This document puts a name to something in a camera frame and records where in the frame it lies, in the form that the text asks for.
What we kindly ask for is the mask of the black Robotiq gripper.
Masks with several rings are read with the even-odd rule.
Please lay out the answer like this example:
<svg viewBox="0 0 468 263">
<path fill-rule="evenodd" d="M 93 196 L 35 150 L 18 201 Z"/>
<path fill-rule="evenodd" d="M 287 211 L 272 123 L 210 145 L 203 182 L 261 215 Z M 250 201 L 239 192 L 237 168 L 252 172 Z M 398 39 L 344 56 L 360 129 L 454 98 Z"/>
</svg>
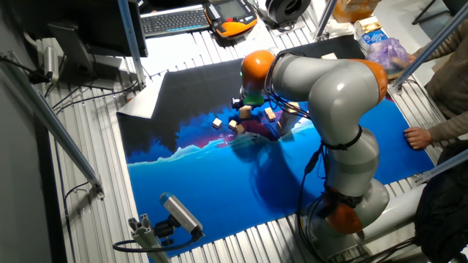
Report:
<svg viewBox="0 0 468 263">
<path fill-rule="evenodd" d="M 252 106 L 251 96 L 242 96 L 241 98 L 232 98 L 231 107 L 235 110 L 239 110 L 244 106 Z"/>
</svg>

